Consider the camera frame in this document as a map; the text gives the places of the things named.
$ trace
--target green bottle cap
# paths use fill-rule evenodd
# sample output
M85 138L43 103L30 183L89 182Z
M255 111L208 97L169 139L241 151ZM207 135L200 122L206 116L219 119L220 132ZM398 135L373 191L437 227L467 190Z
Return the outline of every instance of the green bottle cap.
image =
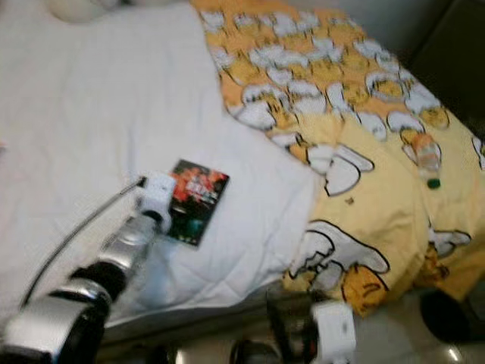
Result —
M440 188L441 182L438 178L431 178L430 180L427 180L427 186L430 189L435 190L436 188Z

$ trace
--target plastic bottle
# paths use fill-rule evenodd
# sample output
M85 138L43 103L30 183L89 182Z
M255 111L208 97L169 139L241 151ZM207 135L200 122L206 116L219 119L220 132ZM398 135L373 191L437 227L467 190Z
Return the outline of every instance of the plastic bottle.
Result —
M439 188L441 183L438 145L434 142L431 135L426 133L417 134L413 138L411 145L415 151L420 177L426 181L430 189L435 190Z

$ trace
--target yellow blanket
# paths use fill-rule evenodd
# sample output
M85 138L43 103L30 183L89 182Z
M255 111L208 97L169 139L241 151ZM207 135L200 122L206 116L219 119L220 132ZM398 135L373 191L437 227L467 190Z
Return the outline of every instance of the yellow blanket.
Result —
M238 121L325 176L284 275L361 315L413 285L461 299L485 268L485 148L387 50L340 11L192 0ZM441 187L410 143L438 145Z

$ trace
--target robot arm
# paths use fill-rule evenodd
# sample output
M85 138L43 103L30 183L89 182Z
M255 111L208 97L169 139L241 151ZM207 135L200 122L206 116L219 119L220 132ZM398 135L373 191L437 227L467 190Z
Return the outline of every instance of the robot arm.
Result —
M170 228L175 184L164 174L146 180L134 216L106 240L94 263L8 323L0 361L94 362L111 304L144 263L155 236Z

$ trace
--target white bedsheet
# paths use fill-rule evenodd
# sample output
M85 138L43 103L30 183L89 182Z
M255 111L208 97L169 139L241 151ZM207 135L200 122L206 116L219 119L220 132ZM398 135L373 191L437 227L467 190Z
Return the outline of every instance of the white bedsheet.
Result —
M114 317L229 306L278 279L293 257L317 177L222 108L187 3L125 8L91 24L38 0L0 6L0 321L81 218L137 175L179 158L231 176L198 249L160 239ZM38 293L87 263L127 216L118 203L56 261Z

